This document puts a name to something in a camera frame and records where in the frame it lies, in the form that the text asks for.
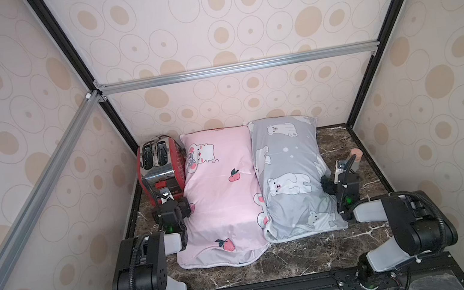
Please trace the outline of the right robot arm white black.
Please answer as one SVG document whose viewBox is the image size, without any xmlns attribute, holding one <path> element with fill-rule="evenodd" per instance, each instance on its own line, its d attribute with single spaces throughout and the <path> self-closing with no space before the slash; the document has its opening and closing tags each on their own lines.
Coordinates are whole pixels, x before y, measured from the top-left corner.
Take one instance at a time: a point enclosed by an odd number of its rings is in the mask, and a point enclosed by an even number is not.
<svg viewBox="0 0 464 290">
<path fill-rule="evenodd" d="M 456 226 L 425 192 L 398 191 L 362 200 L 358 181 L 351 170 L 321 178 L 322 189 L 335 197 L 344 221 L 390 227 L 389 240 L 359 257 L 358 281 L 366 283 L 375 274 L 438 256 L 458 242 Z"/>
</svg>

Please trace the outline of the grey polar bear pillow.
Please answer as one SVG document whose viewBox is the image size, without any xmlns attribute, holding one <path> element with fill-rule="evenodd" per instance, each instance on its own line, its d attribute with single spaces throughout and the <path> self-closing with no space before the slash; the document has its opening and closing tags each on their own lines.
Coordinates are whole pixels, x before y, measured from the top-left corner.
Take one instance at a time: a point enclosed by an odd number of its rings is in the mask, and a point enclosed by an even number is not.
<svg viewBox="0 0 464 290">
<path fill-rule="evenodd" d="M 331 176 L 317 143 L 317 118 L 283 116 L 247 124 L 263 194 L 258 223 L 271 243 L 345 230 L 336 199 L 321 179 Z"/>
</svg>

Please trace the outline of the pink cartoon pillow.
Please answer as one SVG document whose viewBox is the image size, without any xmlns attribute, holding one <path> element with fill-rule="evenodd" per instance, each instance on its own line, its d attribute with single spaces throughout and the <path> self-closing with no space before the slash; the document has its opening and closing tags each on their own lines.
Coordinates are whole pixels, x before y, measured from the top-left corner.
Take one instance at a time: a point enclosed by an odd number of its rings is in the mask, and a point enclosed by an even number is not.
<svg viewBox="0 0 464 290">
<path fill-rule="evenodd" d="M 241 267 L 269 248 L 263 236 L 264 201 L 246 126 L 180 137 L 185 148 L 184 197 L 188 243 L 177 254 L 182 269 Z"/>
</svg>

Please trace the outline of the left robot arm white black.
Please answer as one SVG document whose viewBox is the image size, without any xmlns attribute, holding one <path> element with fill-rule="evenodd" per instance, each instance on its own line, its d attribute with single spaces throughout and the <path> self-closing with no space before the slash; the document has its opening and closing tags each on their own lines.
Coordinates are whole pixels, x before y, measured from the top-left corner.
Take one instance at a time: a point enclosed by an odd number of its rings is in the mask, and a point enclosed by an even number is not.
<svg viewBox="0 0 464 290">
<path fill-rule="evenodd" d="M 112 290 L 190 290 L 168 275 L 167 257 L 188 244 L 185 220 L 190 217 L 186 198 L 171 199 L 153 210 L 159 231 L 124 239 L 120 243 Z"/>
</svg>

